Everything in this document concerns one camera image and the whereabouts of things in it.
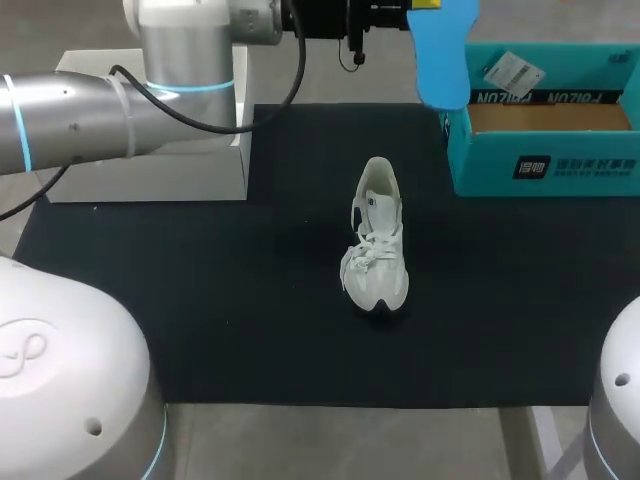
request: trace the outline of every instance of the robotic arm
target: robotic arm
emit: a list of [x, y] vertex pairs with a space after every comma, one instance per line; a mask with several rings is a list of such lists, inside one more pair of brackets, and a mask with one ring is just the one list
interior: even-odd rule
[[407, 28], [405, 0], [297, 3], [124, 0], [142, 43], [146, 88], [121, 67], [112, 73], [128, 83], [70, 72], [0, 76], [0, 175], [142, 155], [173, 141], [255, 128], [236, 128], [233, 42], [276, 45], [284, 30], [296, 32], [301, 58], [286, 106], [304, 74], [305, 37], [347, 37], [354, 60], [363, 63], [363, 32]]

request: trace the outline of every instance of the shoe tongue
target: shoe tongue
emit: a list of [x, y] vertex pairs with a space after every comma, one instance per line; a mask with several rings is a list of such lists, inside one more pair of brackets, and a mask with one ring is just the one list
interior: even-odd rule
[[392, 233], [396, 229], [396, 202], [388, 195], [367, 191], [367, 216], [374, 232]]

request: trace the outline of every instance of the black mat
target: black mat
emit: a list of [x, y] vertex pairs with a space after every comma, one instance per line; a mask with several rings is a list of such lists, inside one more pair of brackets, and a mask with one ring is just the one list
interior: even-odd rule
[[[410, 314], [391, 327], [338, 275], [374, 155], [404, 197]], [[17, 258], [119, 299], [171, 402], [586, 404], [640, 293], [640, 202], [457, 198], [423, 107], [297, 106], [255, 133], [248, 202], [40, 202]]]

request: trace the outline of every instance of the blue led ring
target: blue led ring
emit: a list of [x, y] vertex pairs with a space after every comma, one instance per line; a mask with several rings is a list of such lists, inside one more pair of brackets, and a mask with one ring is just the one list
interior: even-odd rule
[[29, 141], [27, 140], [27, 130], [24, 127], [24, 119], [22, 118], [22, 112], [20, 111], [20, 105], [18, 99], [15, 97], [15, 87], [13, 80], [9, 75], [4, 75], [4, 81], [7, 84], [7, 92], [9, 92], [9, 98], [13, 105], [13, 113], [16, 116], [16, 126], [18, 128], [18, 135], [20, 135], [20, 143], [22, 144], [22, 157], [24, 159], [24, 169], [26, 172], [31, 171], [31, 150], [29, 149]]
[[162, 437], [160, 438], [160, 445], [158, 445], [158, 451], [156, 452], [153, 460], [151, 461], [151, 465], [147, 468], [147, 471], [142, 476], [140, 480], [148, 480], [151, 477], [151, 473], [153, 472], [156, 463], [160, 459], [160, 454], [162, 453], [162, 448], [164, 447], [165, 437], [167, 436], [167, 406], [164, 407], [164, 426], [162, 427]]
[[147, 82], [147, 86], [155, 88], [156, 90], [164, 90], [165, 92], [172, 93], [200, 93], [200, 92], [215, 92], [216, 90], [224, 90], [233, 86], [233, 80], [225, 83], [218, 83], [216, 85], [203, 85], [200, 87], [180, 87], [180, 86], [168, 86], [158, 85], [157, 83]]
[[620, 478], [615, 474], [613, 469], [609, 466], [607, 461], [604, 459], [604, 455], [602, 455], [602, 452], [600, 451], [600, 447], [598, 446], [598, 442], [596, 441], [596, 437], [593, 434], [593, 425], [591, 424], [591, 409], [589, 409], [589, 433], [591, 433], [591, 441], [593, 442], [593, 446], [596, 449], [596, 453], [598, 454], [598, 457], [600, 457], [600, 462], [602, 462], [602, 465], [604, 465], [604, 468], [607, 469], [607, 472], [609, 472], [609, 475], [611, 475], [611, 478], [613, 478], [613, 480], [620, 480]]

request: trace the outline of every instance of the black cable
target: black cable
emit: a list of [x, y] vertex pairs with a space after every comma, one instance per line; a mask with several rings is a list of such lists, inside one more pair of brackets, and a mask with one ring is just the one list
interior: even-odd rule
[[56, 174], [53, 177], [51, 177], [51, 180], [49, 180], [46, 183], [46, 185], [44, 185], [40, 190], [38, 190], [36, 193], [31, 195], [29, 198], [27, 198], [24, 202], [22, 202], [17, 207], [13, 207], [11, 210], [8, 210], [3, 214], [0, 214], [0, 222], [20, 213], [25, 208], [35, 203], [36, 200], [40, 199], [40, 197], [44, 196], [44, 194], [46, 194], [49, 190], [51, 190], [51, 188], [57, 183], [58, 180], [60, 180], [62, 175], [64, 175], [64, 172], [66, 172], [68, 169], [69, 169], [69, 165], [65, 165], [64, 167], [61, 167], [60, 169], [58, 169]]
[[140, 92], [147, 100], [149, 100], [153, 105], [158, 107], [164, 113], [169, 115], [170, 117], [178, 120], [189, 127], [196, 128], [198, 130], [202, 130], [205, 132], [216, 133], [219, 135], [235, 135], [237, 133], [246, 133], [255, 130], [256, 128], [262, 127], [273, 120], [276, 116], [281, 114], [295, 98], [298, 90], [300, 89], [300, 85], [302, 84], [302, 78], [304, 77], [304, 70], [307, 63], [307, 45], [304, 36], [304, 32], [302, 31], [302, 22], [300, 20], [300, 15], [298, 14], [298, 10], [294, 5], [294, 0], [285, 0], [288, 3], [289, 12], [291, 13], [291, 17], [293, 18], [293, 28], [298, 37], [298, 49], [300, 51], [300, 56], [298, 59], [298, 71], [296, 72], [295, 79], [293, 81], [293, 85], [291, 86], [291, 90], [282, 101], [280, 106], [268, 117], [265, 117], [257, 122], [252, 123], [251, 125], [245, 125], [242, 127], [215, 127], [213, 125], [208, 125], [206, 123], [199, 122], [197, 120], [193, 120], [192, 118], [187, 117], [186, 115], [181, 114], [180, 112], [175, 111], [173, 108], [169, 107], [162, 101], [158, 100], [153, 93], [151, 93], [147, 88], [142, 85], [126, 68], [121, 65], [114, 65], [111, 67], [111, 71], [109, 75], [113, 75], [114, 73], [120, 73], [124, 78], [126, 78], [129, 83], [135, 88], [138, 92]]
[[338, 39], [338, 61], [340, 62], [340, 66], [345, 72], [354, 73], [357, 72], [360, 68], [360, 65], [356, 65], [354, 68], [347, 68], [342, 62], [342, 39]]

